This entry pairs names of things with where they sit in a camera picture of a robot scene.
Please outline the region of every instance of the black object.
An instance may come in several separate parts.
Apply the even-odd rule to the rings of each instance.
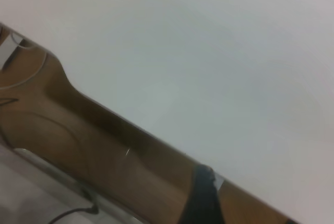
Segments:
[[[75,209],[71,209],[69,211],[66,211],[60,215],[58,215],[57,217],[53,218],[48,224],[53,224],[57,221],[59,221],[60,219],[62,219],[63,217],[76,213],[76,212],[86,212],[92,215],[97,215],[99,213],[99,207],[97,206],[97,203],[95,201],[95,199],[86,191],[82,189],[82,192],[84,193],[85,197],[93,202],[93,205],[91,207],[87,207],[87,208],[75,208]]]
[[[293,220],[288,220],[285,224],[297,224],[297,222],[294,222]]]
[[[16,98],[0,98],[0,107],[18,101]]]
[[[195,166],[193,188],[178,224],[225,224],[214,180],[210,167]]]

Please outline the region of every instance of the white surface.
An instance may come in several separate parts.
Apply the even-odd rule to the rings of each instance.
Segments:
[[[15,35],[14,37],[17,40],[17,43],[22,41],[20,36]],[[14,43],[10,36],[7,36],[5,41],[0,45],[0,70],[4,67],[4,64],[16,48],[17,44]]]
[[[334,0],[0,0],[87,97],[301,223],[334,220]]]

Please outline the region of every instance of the gray floor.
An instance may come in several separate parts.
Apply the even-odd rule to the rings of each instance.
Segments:
[[[62,212],[90,205],[90,202],[0,146],[2,224],[46,224]],[[75,213],[57,222],[66,223],[120,224],[104,212],[96,216]]]

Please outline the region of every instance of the wire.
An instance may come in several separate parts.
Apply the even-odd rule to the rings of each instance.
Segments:
[[[53,224],[53,223],[59,221],[60,219],[64,218],[65,216],[73,214],[73,213],[77,213],[77,212],[86,212],[86,213],[89,213],[89,214],[92,214],[92,215],[97,215],[99,213],[99,208],[98,208],[97,204],[94,203],[92,207],[71,209],[71,210],[66,211],[66,212],[58,215],[57,217],[53,218],[48,224]]]
[[[0,87],[0,90],[6,90],[6,89],[10,89],[10,88],[13,88],[13,87],[20,86],[20,85],[22,85],[23,83],[26,83],[27,81],[29,81],[30,79],[32,79],[33,77],[35,77],[36,74],[38,74],[39,71],[40,71],[40,70],[42,69],[42,67],[44,66],[44,63],[45,63],[46,59],[47,59],[47,52],[44,53],[44,59],[43,59],[43,62],[42,62],[41,66],[38,68],[38,70],[37,70],[35,73],[33,73],[30,77],[26,78],[25,80],[19,81],[19,82],[15,83],[15,84],[12,84],[12,85],[9,85],[9,86]]]
[[[33,49],[33,48],[36,47],[35,45],[31,45],[31,46],[23,46],[23,45],[21,45],[21,44],[18,43],[18,42],[16,41],[16,39],[14,38],[14,33],[13,33],[13,32],[10,32],[10,37],[11,37],[11,40],[13,40],[13,42],[14,42],[19,48],[26,49],[26,50],[30,50],[30,49]]]
[[[3,106],[3,105],[7,105],[7,104],[10,104],[10,103],[16,102],[19,99],[16,99],[16,98],[0,98],[0,101],[3,101],[3,100],[5,102],[0,103],[0,107]]]

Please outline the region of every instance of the black cable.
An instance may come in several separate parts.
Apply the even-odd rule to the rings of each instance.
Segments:
[[[7,105],[7,104],[10,104],[10,103],[13,103],[13,102],[16,102],[18,101],[19,99],[16,99],[16,98],[0,98],[0,101],[4,100],[5,102],[2,102],[0,103],[0,107],[3,106],[3,105]],[[55,122],[57,123],[58,125],[60,126],[63,126],[61,123],[57,122],[57,121],[54,121],[52,119],[49,119],[47,117],[44,117],[42,115],[38,115],[40,117],[43,117],[49,121],[52,121],[52,122]],[[5,143],[11,147],[11,144],[9,143],[6,135],[4,134],[1,126],[0,126],[0,136],[2,136],[3,140],[5,141]],[[58,216],[56,216],[55,218],[53,218],[48,224],[53,224],[57,221],[59,221],[60,219],[62,219],[63,217],[67,216],[67,215],[70,215],[70,214],[73,214],[73,213],[77,213],[77,212],[86,212],[88,214],[92,214],[92,215],[97,215],[99,213],[99,207],[97,206],[96,202],[94,201],[93,197],[85,190],[82,190],[82,192],[84,193],[85,197],[87,199],[89,199],[90,201],[93,201],[93,206],[91,207],[88,207],[88,208],[75,208],[75,209],[71,209],[69,211],[66,211]]]
[[[75,209],[71,209],[69,211],[66,211],[60,215],[58,215],[57,217],[55,217],[54,219],[52,219],[48,224],[53,224],[57,221],[59,221],[60,219],[62,219],[63,217],[73,214],[73,213],[77,213],[77,212],[86,212],[92,215],[97,215],[99,213],[99,209],[97,207],[96,204],[94,204],[92,207],[89,208],[75,208]]]
[[[73,214],[73,213],[77,213],[77,212],[86,212],[88,214],[92,214],[92,215],[97,215],[99,213],[99,207],[96,203],[96,199],[93,198],[86,190],[84,190],[82,188],[82,192],[85,195],[85,198],[87,198],[88,200],[93,202],[93,206],[91,207],[87,207],[87,208],[75,208],[75,209],[71,209],[69,211],[66,211],[58,216],[56,216],[55,218],[53,218],[48,224],[53,224],[57,221],[59,221],[60,219],[62,219],[63,217]]]
[[[0,98],[0,107],[2,105],[7,105],[7,104],[10,104],[10,103],[13,103],[13,102],[16,102],[16,101],[19,101],[19,99],[16,99],[16,98]]]

